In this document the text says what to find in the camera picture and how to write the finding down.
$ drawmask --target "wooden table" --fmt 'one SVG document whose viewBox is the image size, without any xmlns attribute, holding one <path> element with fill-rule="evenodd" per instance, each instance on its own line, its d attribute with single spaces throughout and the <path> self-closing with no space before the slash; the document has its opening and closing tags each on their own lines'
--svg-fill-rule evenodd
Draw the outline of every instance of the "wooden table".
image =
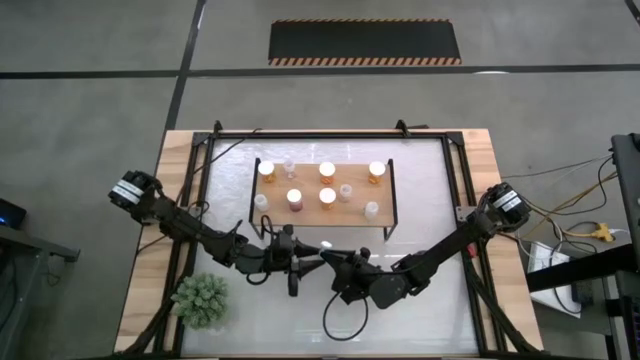
<svg viewBox="0 0 640 360">
<path fill-rule="evenodd" d="M 389 132 L 395 130 L 369 130 L 372 132 Z M 433 129 L 412 130 L 412 132 L 443 132 L 461 131 L 464 135 L 465 147 L 471 177 L 479 199 L 484 191 L 492 185 L 501 182 L 498 165 L 496 163 L 489 131 L 486 129 Z M 168 131 L 160 154 L 160 162 L 156 177 L 164 185 L 164 192 L 168 197 L 175 198 L 184 182 L 191 140 L 197 131 Z M 456 177 L 459 179 L 458 191 L 461 199 L 466 198 L 458 156 L 453 154 Z M 197 194 L 199 176 L 193 184 L 193 199 Z M 160 236 L 157 228 L 145 228 L 141 235 L 139 246 L 157 239 Z M 167 265 L 171 253 L 170 239 L 160 241 L 141 253 L 135 261 L 129 284 L 129 291 L 122 313 L 120 327 L 114 350 L 121 351 L 131 345 L 142 330 L 147 326 L 161 303 L 165 284 Z M 488 255 L 492 267 L 493 280 L 498 296 L 498 302 L 509 319 L 524 337 L 536 348 L 542 349 L 542 339 L 533 311 L 525 274 L 518 254 L 518 246 L 513 241 L 496 236 L 489 242 Z M 182 269 L 184 259 L 181 259 L 179 269 Z M 490 349 L 495 349 L 495 339 L 491 330 L 490 317 L 483 311 L 484 324 L 487 328 L 487 341 Z M 173 341 L 175 319 L 172 318 L 167 328 L 165 347 L 170 348 Z"/>
</svg>

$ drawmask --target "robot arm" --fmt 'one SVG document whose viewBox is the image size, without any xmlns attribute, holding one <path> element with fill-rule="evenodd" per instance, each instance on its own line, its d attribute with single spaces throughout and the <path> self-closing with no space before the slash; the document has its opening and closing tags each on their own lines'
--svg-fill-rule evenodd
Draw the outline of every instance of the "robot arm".
<svg viewBox="0 0 640 360">
<path fill-rule="evenodd" d="M 416 296 L 431 282 L 440 264 L 476 241 L 484 244 L 497 232 L 512 232 L 529 219 L 529 206 L 507 183 L 490 188 L 476 210 L 458 229 L 431 249 L 409 254 L 391 266 L 391 272 L 369 264 L 369 250 L 359 255 L 321 252 L 335 270 L 332 290 L 351 301 L 371 296 L 376 306 L 386 309 L 408 295 Z"/>
<path fill-rule="evenodd" d="M 226 233 L 211 229 L 166 197 L 156 178 L 141 171 L 127 172 L 109 192 L 109 198 L 140 224 L 158 222 L 160 231 L 174 241 L 197 241 L 213 260 L 226 267 L 235 265 L 242 274 L 289 273 L 291 296 L 297 296 L 299 279 L 324 264 L 323 260 L 300 259 L 317 255 L 320 249 L 294 240 L 291 225 L 272 234 L 266 249 L 249 244 L 245 236 L 238 234 L 239 223 Z"/>
</svg>

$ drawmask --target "clear cup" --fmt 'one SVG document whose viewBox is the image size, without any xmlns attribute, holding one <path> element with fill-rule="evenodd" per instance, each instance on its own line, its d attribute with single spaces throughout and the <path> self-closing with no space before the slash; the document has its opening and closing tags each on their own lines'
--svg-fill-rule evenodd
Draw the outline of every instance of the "clear cup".
<svg viewBox="0 0 640 360">
<path fill-rule="evenodd" d="M 287 174 L 287 177 L 289 179 L 293 179 L 294 177 L 296 177 L 296 172 L 295 172 L 296 164 L 293 162 L 293 160 L 291 159 L 285 160 L 282 167 L 284 168 L 284 172 Z"/>
</svg>

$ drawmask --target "succulent plant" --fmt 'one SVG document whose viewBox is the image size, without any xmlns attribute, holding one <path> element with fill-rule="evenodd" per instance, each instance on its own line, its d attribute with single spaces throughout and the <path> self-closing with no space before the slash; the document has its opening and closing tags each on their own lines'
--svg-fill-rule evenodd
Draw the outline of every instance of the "succulent plant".
<svg viewBox="0 0 640 360">
<path fill-rule="evenodd" d="M 227 312 L 227 283 L 213 274 L 186 277 L 171 300 L 173 313 L 192 329 L 209 327 Z"/>
</svg>

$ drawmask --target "brown liquid cup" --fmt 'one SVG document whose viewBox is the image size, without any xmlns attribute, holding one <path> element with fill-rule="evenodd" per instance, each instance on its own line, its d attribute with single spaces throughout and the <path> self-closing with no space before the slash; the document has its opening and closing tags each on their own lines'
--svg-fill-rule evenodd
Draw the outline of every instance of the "brown liquid cup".
<svg viewBox="0 0 640 360">
<path fill-rule="evenodd" d="M 374 161 L 369 164 L 369 182 L 371 184 L 379 184 L 386 170 L 386 165 L 380 161 Z"/>
<path fill-rule="evenodd" d="M 336 202 L 336 192 L 331 188 L 320 190 L 320 205 L 323 210 L 331 210 Z"/>
<path fill-rule="evenodd" d="M 272 183 L 276 181 L 275 165 L 271 161 L 263 161 L 258 165 L 258 172 L 262 177 L 262 181 Z"/>
<path fill-rule="evenodd" d="M 320 171 L 320 182 L 325 185 L 333 184 L 333 176 L 336 173 L 336 167 L 330 162 L 323 162 L 318 167 Z"/>
</svg>

